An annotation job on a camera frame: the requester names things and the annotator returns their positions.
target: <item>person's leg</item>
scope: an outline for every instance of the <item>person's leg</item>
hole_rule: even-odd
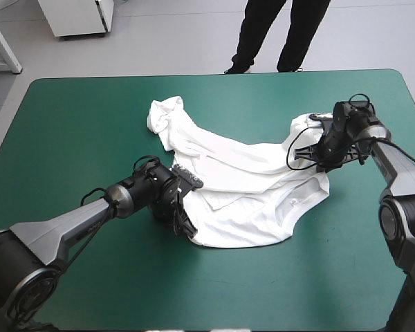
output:
[[[329,3],[330,0],[293,0],[289,33],[277,65],[279,72],[296,71],[301,66]]]
[[[248,0],[231,69],[244,72],[254,64],[270,26],[285,3],[286,0]]]

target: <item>green table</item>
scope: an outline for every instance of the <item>green table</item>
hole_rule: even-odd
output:
[[[76,208],[142,155],[170,164],[146,127],[152,100],[181,95],[198,126],[257,143],[358,92],[414,153],[415,105],[392,70],[37,80],[0,148],[0,228]],[[385,182],[372,159],[329,178],[331,196],[293,238],[263,248],[201,248],[147,210],[112,221],[35,318],[63,329],[380,328],[404,278],[377,220]]]

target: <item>white floor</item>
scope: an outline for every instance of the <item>white floor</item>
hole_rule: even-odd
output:
[[[290,2],[253,73],[275,71]],[[0,144],[37,78],[222,73],[237,46],[245,5],[246,0],[116,0],[112,33],[70,41],[53,37],[37,0],[0,10],[1,32],[24,67],[21,75],[0,74]],[[415,0],[332,0],[303,67],[394,68],[415,99]]]

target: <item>shoe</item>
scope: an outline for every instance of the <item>shoe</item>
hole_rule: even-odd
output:
[[[238,67],[238,66],[232,66],[228,70],[224,72],[226,75],[230,74],[247,74],[250,73],[250,66],[249,67]]]
[[[297,69],[291,69],[289,71],[287,70],[280,70],[279,73],[301,73],[303,71],[303,68],[297,68]]]

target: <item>white t-shirt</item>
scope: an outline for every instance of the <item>white t-shirt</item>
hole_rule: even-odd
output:
[[[198,230],[194,243],[219,248],[265,246],[293,235],[298,219],[329,195],[327,175],[315,167],[304,171],[307,160],[293,160],[295,148],[318,142],[319,122],[308,114],[295,118],[281,144],[246,145],[196,126],[183,108],[181,97],[153,101],[147,118],[166,151],[174,150],[178,163],[203,182],[204,187],[183,199],[185,211]]]

